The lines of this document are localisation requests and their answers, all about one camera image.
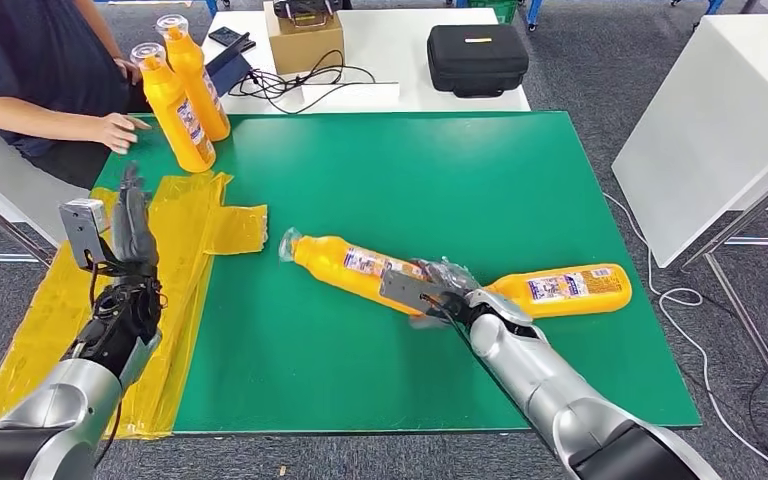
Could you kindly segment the person's left hand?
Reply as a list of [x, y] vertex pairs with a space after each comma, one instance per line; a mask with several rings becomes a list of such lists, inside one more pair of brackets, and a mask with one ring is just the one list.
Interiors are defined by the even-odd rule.
[[142, 73], [139, 67], [123, 58], [114, 58], [114, 63], [119, 68], [122, 75], [132, 84], [137, 85], [142, 79]]

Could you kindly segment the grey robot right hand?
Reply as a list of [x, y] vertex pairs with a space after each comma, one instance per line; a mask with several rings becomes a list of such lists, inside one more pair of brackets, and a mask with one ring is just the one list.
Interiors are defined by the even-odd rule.
[[481, 284], [465, 266], [453, 263], [446, 257], [439, 260], [413, 258], [411, 262], [420, 268], [430, 283], [446, 291], [465, 296], [481, 288]]

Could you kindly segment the person's right hand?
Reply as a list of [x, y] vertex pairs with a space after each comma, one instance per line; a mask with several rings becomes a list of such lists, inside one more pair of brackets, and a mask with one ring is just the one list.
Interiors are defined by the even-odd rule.
[[139, 118], [111, 113], [96, 120], [93, 140], [116, 154], [125, 155], [138, 142], [138, 132], [150, 129], [151, 126]]

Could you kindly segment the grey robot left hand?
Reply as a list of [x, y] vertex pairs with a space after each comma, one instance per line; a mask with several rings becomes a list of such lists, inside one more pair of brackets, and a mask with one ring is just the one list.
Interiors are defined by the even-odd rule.
[[112, 251], [118, 261], [135, 271], [155, 275], [159, 263], [157, 242], [149, 228], [151, 194], [135, 162], [123, 172], [112, 213]]

